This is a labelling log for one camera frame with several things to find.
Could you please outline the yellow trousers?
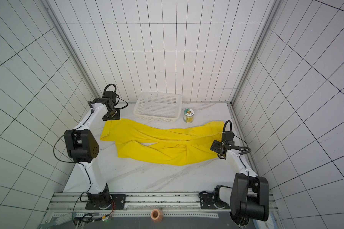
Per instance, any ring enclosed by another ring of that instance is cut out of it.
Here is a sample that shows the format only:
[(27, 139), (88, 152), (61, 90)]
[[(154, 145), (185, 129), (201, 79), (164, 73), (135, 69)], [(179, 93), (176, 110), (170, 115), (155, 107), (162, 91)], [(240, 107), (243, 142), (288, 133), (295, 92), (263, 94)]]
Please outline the yellow trousers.
[(203, 126), (158, 129), (129, 119), (106, 122), (101, 141), (115, 142), (119, 158), (185, 166), (216, 158), (210, 147), (222, 137), (224, 123)]

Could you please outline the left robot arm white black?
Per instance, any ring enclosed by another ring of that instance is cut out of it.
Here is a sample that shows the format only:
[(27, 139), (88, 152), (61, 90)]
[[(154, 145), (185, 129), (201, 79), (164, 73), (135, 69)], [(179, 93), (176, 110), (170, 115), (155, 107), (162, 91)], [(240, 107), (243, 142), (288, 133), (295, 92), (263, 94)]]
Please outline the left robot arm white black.
[(111, 195), (103, 179), (96, 157), (100, 148), (93, 131), (101, 128), (101, 121), (120, 118), (117, 105), (117, 87), (109, 84), (101, 98), (88, 101), (90, 107), (86, 117), (74, 129), (66, 130), (64, 140), (68, 156), (78, 164), (86, 181), (89, 182), (87, 209), (107, 210), (111, 208)]

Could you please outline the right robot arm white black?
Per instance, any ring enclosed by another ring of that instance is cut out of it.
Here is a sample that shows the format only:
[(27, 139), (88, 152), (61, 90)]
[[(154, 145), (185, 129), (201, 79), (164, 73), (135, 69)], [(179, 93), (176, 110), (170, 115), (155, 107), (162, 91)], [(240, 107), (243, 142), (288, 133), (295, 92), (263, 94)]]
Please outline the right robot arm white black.
[(215, 140), (210, 148), (219, 159), (225, 160), (236, 172), (232, 187), (216, 186), (213, 202), (217, 208), (230, 208), (230, 217), (239, 226), (245, 226), (251, 219), (267, 221), (269, 218), (269, 183), (260, 177), (247, 162), (245, 155), (251, 152), (246, 146), (234, 142), (232, 122), (226, 121), (221, 141)]

